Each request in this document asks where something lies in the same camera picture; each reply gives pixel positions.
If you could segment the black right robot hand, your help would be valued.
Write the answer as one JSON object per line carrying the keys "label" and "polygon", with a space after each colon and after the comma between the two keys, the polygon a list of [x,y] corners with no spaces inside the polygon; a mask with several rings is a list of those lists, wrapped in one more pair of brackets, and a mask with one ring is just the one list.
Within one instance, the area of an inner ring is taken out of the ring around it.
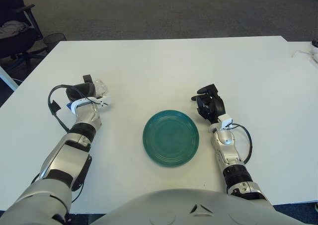
{"label": "black right robot hand", "polygon": [[197,95],[191,97],[197,103],[197,111],[211,124],[218,122],[218,117],[225,114],[225,106],[214,84],[205,86],[197,91]]}

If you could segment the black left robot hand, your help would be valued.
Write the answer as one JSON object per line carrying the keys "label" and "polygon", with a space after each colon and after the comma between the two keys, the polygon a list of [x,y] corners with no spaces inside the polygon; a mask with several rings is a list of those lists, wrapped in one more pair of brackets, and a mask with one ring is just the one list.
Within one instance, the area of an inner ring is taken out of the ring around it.
{"label": "black left robot hand", "polygon": [[91,75],[84,75],[83,80],[84,83],[76,84],[66,89],[66,94],[70,102],[86,97],[96,97],[96,89]]}

